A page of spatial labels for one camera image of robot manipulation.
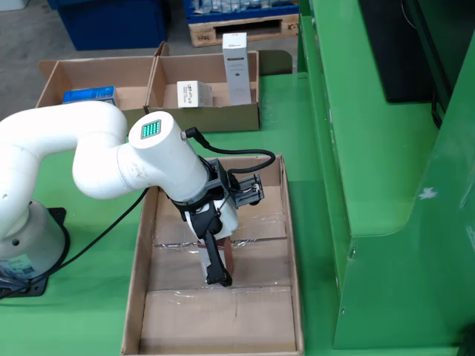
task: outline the concrete floor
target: concrete floor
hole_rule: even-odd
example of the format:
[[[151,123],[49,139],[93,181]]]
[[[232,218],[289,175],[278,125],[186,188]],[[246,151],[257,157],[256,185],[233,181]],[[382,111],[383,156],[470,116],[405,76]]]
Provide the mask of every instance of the concrete floor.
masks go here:
[[[217,53],[220,46],[193,48],[185,21],[183,2],[172,0],[172,25],[168,32],[170,53]],[[249,42],[250,50],[286,50],[297,57],[297,38]],[[148,56],[154,48],[138,50],[76,51],[68,32],[47,0],[30,0],[23,10],[0,13],[0,119],[34,108],[45,79],[38,70],[43,59],[73,59],[104,56]]]

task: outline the green led indicator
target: green led indicator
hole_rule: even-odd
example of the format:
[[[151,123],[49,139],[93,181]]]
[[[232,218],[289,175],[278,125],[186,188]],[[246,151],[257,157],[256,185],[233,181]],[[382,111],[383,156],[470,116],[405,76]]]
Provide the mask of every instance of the green led indicator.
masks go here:
[[[148,137],[158,135],[160,133],[160,126],[161,126],[160,120],[143,125],[141,139],[146,139]]]

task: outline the open cardboard box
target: open cardboard box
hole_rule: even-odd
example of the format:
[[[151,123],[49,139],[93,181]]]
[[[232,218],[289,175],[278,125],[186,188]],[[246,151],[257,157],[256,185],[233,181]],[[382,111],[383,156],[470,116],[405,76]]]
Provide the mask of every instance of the open cardboard box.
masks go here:
[[[155,59],[162,52],[168,54],[166,42],[160,44],[153,56],[40,61],[38,67],[47,82],[36,107],[62,104],[68,90],[114,85],[117,107],[125,114],[130,130],[145,115]]]
[[[244,168],[267,157],[220,158]],[[265,198],[238,209],[233,285],[203,280],[196,237],[159,188],[145,196],[134,256],[122,355],[303,353],[301,304],[286,169],[262,171]]]
[[[222,53],[157,58],[147,107],[167,111],[181,128],[196,126],[202,132],[256,131],[259,121],[259,52],[248,52],[252,103],[231,106]],[[177,82],[198,80],[210,84],[213,108],[178,108]]]

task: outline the white product box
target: white product box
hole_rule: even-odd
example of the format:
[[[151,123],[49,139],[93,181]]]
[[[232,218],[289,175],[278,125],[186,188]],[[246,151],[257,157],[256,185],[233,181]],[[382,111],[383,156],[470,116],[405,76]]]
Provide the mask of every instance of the white product box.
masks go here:
[[[211,85],[197,80],[177,82],[179,108],[209,108],[213,106]]]
[[[223,55],[231,105],[251,104],[247,33],[224,33]]]

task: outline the blue box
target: blue box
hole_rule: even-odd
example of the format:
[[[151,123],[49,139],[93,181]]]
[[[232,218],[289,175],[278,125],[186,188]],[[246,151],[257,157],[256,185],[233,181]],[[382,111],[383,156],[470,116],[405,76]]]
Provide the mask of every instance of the blue box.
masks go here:
[[[183,4],[186,22],[189,24],[298,13],[298,5],[292,0],[183,0]]]
[[[158,47],[166,41],[166,0],[50,0],[77,50]]]
[[[66,91],[62,103],[70,104],[72,102],[98,100],[100,102],[109,102],[116,105],[116,99],[116,87],[103,87]]]

